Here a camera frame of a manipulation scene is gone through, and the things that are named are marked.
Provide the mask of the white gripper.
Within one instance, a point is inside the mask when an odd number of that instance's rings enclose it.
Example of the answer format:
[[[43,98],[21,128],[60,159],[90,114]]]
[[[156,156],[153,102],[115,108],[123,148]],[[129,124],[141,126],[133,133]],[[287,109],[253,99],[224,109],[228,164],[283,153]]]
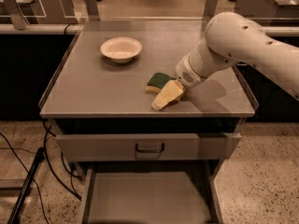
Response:
[[[195,87],[205,81],[203,77],[198,76],[193,71],[189,63],[188,56],[184,56],[178,62],[175,74],[177,80],[168,81],[152,102],[151,107],[154,110],[162,110],[168,104],[175,101],[184,93],[185,87]]]

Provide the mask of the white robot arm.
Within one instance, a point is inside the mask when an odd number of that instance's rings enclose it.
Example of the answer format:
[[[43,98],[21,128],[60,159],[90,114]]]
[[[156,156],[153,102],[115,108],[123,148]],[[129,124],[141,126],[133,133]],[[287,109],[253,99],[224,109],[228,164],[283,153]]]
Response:
[[[163,84],[151,107],[161,110],[218,71],[239,62],[257,69],[292,97],[299,96],[299,48],[269,37],[263,27],[224,12],[206,25],[203,38],[176,66],[176,78]]]

